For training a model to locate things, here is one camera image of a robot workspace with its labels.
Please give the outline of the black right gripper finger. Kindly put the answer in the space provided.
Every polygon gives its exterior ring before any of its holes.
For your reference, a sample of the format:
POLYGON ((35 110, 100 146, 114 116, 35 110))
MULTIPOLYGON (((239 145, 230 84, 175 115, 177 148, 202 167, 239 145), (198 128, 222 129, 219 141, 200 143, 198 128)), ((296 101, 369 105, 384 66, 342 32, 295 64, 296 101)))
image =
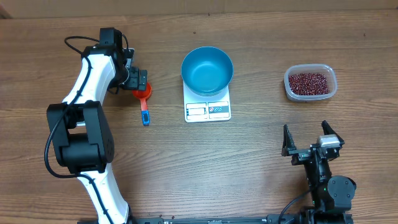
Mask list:
POLYGON ((326 120, 322 121, 322 128, 325 135, 334 134, 338 138, 340 146, 345 143, 345 141, 332 129, 332 127, 328 124, 326 120))
POLYGON ((291 156, 295 151, 296 151, 296 146, 294 144, 293 137, 288 129, 288 126, 285 124, 281 155, 284 157, 291 156))

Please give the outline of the orange scoop with blue handle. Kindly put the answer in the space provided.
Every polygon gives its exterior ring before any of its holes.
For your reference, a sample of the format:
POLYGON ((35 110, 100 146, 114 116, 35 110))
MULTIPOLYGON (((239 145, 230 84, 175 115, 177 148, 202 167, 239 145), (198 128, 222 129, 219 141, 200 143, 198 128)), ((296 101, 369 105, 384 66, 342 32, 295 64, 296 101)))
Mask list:
POLYGON ((150 125, 150 114, 147 106, 147 100, 152 94, 152 87, 149 82, 146 84, 145 90, 133 90, 132 94, 140 101, 141 104, 141 118, 144 126, 150 125))

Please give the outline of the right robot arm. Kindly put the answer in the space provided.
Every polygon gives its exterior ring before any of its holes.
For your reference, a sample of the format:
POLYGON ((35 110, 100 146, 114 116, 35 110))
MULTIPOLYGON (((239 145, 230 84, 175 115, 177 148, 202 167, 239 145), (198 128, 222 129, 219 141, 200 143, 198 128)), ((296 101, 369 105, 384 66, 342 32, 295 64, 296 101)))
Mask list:
POLYGON ((351 210, 356 183, 342 175, 332 175, 329 162, 340 156, 345 141, 327 123, 322 121, 323 135, 307 149, 297 149, 294 139, 284 125, 281 155, 290 156, 293 166, 303 165, 308 190, 288 203, 278 216, 278 223, 353 223, 346 212, 351 210), (313 205, 303 207, 296 215, 286 211, 297 201, 310 194, 313 205))

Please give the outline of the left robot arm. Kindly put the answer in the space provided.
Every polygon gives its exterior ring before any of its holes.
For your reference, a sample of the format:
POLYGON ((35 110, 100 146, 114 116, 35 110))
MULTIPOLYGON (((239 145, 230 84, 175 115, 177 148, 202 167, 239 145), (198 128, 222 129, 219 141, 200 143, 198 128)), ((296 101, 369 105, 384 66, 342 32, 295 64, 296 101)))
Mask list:
POLYGON ((133 66, 134 49, 121 31, 102 28, 95 42, 79 53, 81 72, 71 92, 47 108, 44 163, 54 177, 77 178, 84 185, 98 214, 95 223, 134 223, 113 174, 114 139, 102 104, 111 89, 132 91, 147 126, 152 88, 147 71, 133 66))

